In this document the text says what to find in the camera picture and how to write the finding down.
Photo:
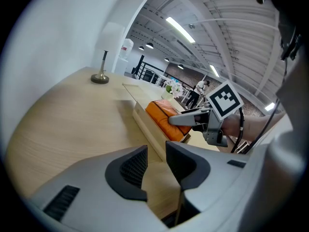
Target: black vent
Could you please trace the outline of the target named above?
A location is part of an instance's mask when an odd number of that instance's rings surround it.
[[[244,168],[246,166],[245,162],[238,161],[238,160],[229,160],[227,164],[230,164],[232,166],[239,167],[239,168]]]
[[[65,186],[43,210],[47,215],[61,221],[69,206],[79,192],[79,188]]]
[[[147,193],[141,189],[147,165],[147,146],[143,145],[110,162],[105,171],[106,182],[125,199],[147,201]]]
[[[166,162],[182,191],[197,188],[211,171],[206,159],[171,141],[166,141]]]
[[[185,179],[197,167],[196,162],[178,150],[167,150],[167,163],[177,182]]]
[[[144,150],[125,161],[120,167],[120,174],[125,181],[141,188],[141,183],[146,169],[147,151]]]

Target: wooden countertop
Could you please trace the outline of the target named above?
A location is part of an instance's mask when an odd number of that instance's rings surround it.
[[[142,189],[147,191],[151,210],[163,218],[177,209],[180,187],[132,117],[136,102],[122,84],[139,85],[153,100],[161,99],[163,89],[113,73],[107,74],[108,84],[93,84],[90,76],[97,72],[86,67],[73,73],[29,109],[7,148],[5,166],[10,178],[17,191],[29,197],[79,160],[148,145]],[[176,101],[172,104],[183,110]],[[201,136],[199,132],[190,134]]]

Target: orange pillow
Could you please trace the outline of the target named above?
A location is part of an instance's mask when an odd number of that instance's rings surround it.
[[[171,141],[180,142],[191,130],[191,126],[174,126],[169,124],[169,117],[181,113],[167,100],[150,102],[146,107],[146,112]]]

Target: fluorescent light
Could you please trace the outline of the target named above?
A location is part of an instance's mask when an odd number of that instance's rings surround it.
[[[214,74],[215,74],[217,77],[219,77],[219,74],[218,74],[218,72],[216,71],[216,69],[214,68],[214,66],[213,66],[213,65],[210,65],[210,67],[211,67],[212,71],[214,72]]]
[[[271,103],[271,104],[269,104],[267,107],[265,107],[265,109],[267,110],[267,111],[269,111],[269,110],[271,110],[271,109],[273,109],[275,107],[275,103]]]
[[[188,32],[186,30],[183,29],[182,26],[180,26],[178,24],[178,22],[176,22],[172,17],[169,17],[166,19],[170,24],[172,24],[180,33],[183,34],[184,37],[187,38],[187,40],[190,42],[190,43],[194,43],[195,40],[191,37],[190,34],[188,34]]]

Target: black cable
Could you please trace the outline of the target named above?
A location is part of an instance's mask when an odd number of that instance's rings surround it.
[[[243,118],[243,109],[241,107],[239,108],[239,113],[240,113],[239,134],[238,134],[237,140],[236,140],[236,142],[234,144],[234,147],[233,147],[231,153],[235,152],[235,150],[237,149],[237,147],[238,147],[238,145],[239,145],[239,143],[240,143],[240,141],[242,139],[244,118]]]
[[[287,66],[288,66],[288,60],[287,60],[287,58],[286,58],[284,61],[285,61],[285,71],[284,71],[284,75],[283,75],[282,84],[283,84],[284,81],[285,81],[285,76],[286,76],[286,74],[287,74]],[[274,107],[274,111],[273,111],[272,114],[270,115],[268,121],[266,122],[266,124],[264,125],[263,129],[262,129],[261,132],[258,134],[258,136],[257,136],[257,137],[251,142],[251,144],[243,151],[243,154],[247,154],[247,153],[249,152],[249,150],[252,149],[252,147],[256,144],[256,142],[257,142],[257,141],[261,138],[261,136],[264,134],[266,128],[269,126],[269,124],[270,124],[270,122],[271,122],[273,116],[275,115],[276,110],[277,110],[279,104],[280,104],[280,101],[279,101],[279,99],[277,99],[277,100],[276,100],[276,105],[275,105],[275,107]]]
[[[296,27],[294,28],[293,35],[291,37],[290,43],[285,51],[281,55],[281,60],[285,60],[289,57],[290,53],[295,47],[295,38],[296,38]]]

